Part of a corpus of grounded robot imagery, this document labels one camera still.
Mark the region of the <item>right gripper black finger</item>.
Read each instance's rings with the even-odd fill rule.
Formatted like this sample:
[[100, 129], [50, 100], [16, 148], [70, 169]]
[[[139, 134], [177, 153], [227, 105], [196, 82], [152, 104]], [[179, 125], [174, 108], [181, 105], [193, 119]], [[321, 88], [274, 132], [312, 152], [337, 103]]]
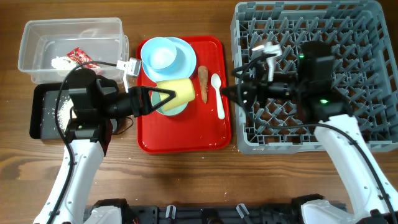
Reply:
[[233, 93], [233, 92], [221, 92], [221, 94], [230, 101], [236, 103], [238, 106], [244, 108], [245, 103], [244, 103], [244, 94], [243, 93]]
[[238, 87], [237, 85], [233, 85], [233, 86], [227, 86], [227, 87], [223, 87], [221, 89], [222, 93], [242, 93], [243, 92], [243, 88], [242, 87]]

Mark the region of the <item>yellow plastic cup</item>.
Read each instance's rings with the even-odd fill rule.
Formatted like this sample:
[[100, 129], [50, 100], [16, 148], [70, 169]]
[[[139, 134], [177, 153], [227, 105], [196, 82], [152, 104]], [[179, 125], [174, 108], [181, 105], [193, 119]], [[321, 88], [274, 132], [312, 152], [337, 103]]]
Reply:
[[191, 102], [196, 96], [193, 83], [189, 78], [161, 81], [157, 82], [156, 85], [157, 88], [172, 90], [175, 92], [175, 97], [162, 106], [164, 111], [168, 111]]

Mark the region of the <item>green bowl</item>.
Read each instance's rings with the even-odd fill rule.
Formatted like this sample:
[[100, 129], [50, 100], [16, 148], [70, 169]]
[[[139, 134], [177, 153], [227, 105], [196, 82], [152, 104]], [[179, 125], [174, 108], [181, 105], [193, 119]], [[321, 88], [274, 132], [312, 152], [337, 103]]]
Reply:
[[[153, 91], [151, 94], [151, 103], [152, 106], [155, 106], [160, 102], [160, 95], [158, 92]], [[176, 116], [180, 114], [186, 107], [188, 103], [182, 104], [180, 106], [177, 106], [175, 108], [172, 108], [170, 110], [164, 111], [163, 107], [160, 107], [156, 110], [159, 114], [162, 114], [164, 116]]]

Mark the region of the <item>red strawberry cake wrapper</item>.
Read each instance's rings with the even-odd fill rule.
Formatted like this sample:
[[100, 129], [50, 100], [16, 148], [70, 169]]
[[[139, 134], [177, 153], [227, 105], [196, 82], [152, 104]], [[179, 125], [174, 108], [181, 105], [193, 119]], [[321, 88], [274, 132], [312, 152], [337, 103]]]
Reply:
[[[67, 57], [72, 61], [81, 64], [84, 62], [91, 62], [92, 59], [89, 57], [81, 48], [77, 47], [73, 49], [71, 52], [67, 53]], [[90, 63], [84, 65], [85, 68], [97, 69], [100, 66], [97, 63]]]

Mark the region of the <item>white tissue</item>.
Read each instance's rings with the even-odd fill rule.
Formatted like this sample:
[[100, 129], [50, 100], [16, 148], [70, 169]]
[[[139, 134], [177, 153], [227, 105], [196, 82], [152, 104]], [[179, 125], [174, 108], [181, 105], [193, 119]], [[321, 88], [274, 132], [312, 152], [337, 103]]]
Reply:
[[51, 66], [60, 71], [70, 71], [78, 64], [69, 57], [56, 57], [51, 60]]

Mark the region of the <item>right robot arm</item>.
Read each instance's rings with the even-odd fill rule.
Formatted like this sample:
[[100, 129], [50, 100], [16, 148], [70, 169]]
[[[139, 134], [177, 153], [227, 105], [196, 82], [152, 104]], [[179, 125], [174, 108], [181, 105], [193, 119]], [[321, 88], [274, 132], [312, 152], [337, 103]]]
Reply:
[[332, 89], [334, 63], [330, 45], [304, 42], [298, 55], [298, 74], [290, 82], [276, 82], [274, 67], [280, 46], [265, 42], [253, 49], [254, 58], [235, 68], [238, 83], [221, 93], [239, 105], [247, 118], [255, 103], [267, 99], [294, 100], [304, 128], [312, 128], [345, 185], [353, 212], [332, 206], [320, 195], [293, 199], [292, 219], [299, 223], [396, 223], [397, 190], [378, 166], [359, 130], [347, 99]]

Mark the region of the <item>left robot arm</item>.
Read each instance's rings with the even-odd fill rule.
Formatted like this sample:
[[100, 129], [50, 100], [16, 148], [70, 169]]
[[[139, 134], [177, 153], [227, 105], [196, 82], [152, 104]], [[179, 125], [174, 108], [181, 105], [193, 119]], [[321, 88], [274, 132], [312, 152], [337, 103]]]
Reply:
[[93, 178], [111, 140], [112, 119], [151, 114], [177, 96], [173, 90], [149, 86], [120, 93], [114, 80], [88, 68], [71, 70], [59, 91], [68, 92], [75, 115], [58, 130], [65, 153], [35, 223], [82, 223]]

